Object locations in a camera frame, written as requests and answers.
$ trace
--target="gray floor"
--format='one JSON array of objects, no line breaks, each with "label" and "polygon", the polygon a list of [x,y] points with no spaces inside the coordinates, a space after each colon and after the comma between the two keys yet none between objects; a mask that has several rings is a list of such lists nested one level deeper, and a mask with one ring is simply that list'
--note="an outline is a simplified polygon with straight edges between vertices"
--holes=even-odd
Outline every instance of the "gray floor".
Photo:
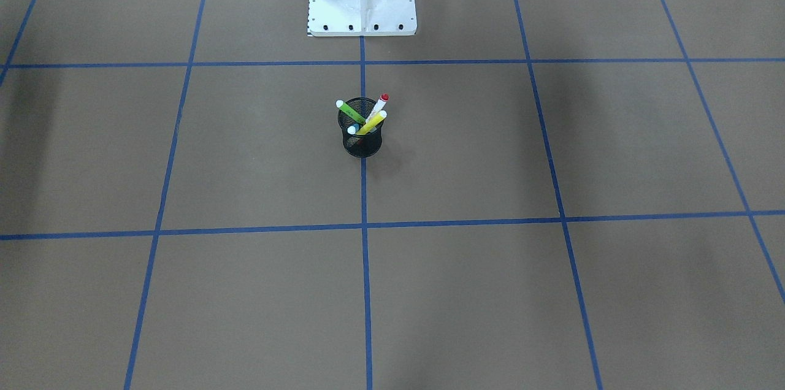
[{"label": "gray floor", "polygon": [[0,388],[785,388],[783,2],[0,0]]}]

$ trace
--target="black object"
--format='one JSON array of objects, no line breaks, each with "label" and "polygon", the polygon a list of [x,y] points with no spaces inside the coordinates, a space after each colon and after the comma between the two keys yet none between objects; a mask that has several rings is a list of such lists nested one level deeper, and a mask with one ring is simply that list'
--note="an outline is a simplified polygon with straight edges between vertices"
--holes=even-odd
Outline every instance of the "black object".
[{"label": "black object", "polygon": [[[367,99],[366,97],[356,97],[355,99],[347,100],[346,105],[349,105],[353,110],[357,111],[360,116],[365,118],[368,117],[370,111],[373,110],[373,105],[376,105],[376,102]],[[376,131],[367,133],[364,136],[357,136],[346,132],[346,128],[356,123],[357,122],[354,119],[339,110],[339,126],[341,127],[341,133],[343,134],[344,149],[357,158],[370,157],[381,148],[381,126],[384,124],[384,121],[381,121],[376,125]]]}]

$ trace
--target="marker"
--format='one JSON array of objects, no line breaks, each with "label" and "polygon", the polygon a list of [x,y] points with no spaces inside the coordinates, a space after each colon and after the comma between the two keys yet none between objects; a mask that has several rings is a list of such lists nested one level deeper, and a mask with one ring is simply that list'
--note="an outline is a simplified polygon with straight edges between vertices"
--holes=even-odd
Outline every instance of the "marker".
[{"label": "marker", "polygon": [[335,107],[343,111],[347,116],[354,119],[355,122],[359,124],[365,124],[365,119],[363,119],[362,116],[360,116],[357,111],[353,110],[349,105],[346,105],[346,102],[343,100],[336,100]]},{"label": "marker", "polygon": [[368,117],[365,118],[366,122],[370,122],[370,119],[373,119],[373,116],[378,114],[379,111],[381,111],[381,109],[385,107],[385,103],[387,103],[387,99],[389,99],[387,93],[382,94],[381,97],[379,97],[379,100],[376,102],[376,105],[373,105],[373,110],[371,110],[370,114],[368,114]]},{"label": "marker", "polygon": [[365,124],[362,128],[359,128],[357,132],[357,136],[364,136],[367,134],[371,128],[375,127],[376,125],[380,124],[387,117],[387,111],[381,110],[379,111],[373,119],[370,119],[370,122]]}]

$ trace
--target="black pencil cup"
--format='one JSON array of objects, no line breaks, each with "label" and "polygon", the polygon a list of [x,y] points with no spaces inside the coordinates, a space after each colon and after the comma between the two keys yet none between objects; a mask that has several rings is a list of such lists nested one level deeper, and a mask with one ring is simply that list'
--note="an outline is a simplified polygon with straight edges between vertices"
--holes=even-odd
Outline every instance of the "black pencil cup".
[{"label": "black pencil cup", "polygon": [[[370,111],[373,110],[373,105],[375,105],[376,102],[367,99],[366,97],[356,97],[355,99],[347,100],[346,104],[357,111],[362,118],[366,118],[370,114]],[[364,136],[357,136],[346,132],[346,128],[356,123],[357,122],[354,119],[339,110],[339,126],[341,127],[341,133],[343,134],[344,149],[357,158],[370,157],[381,148],[381,126],[384,124],[384,121],[381,121],[376,125],[375,131],[368,132]]]}]

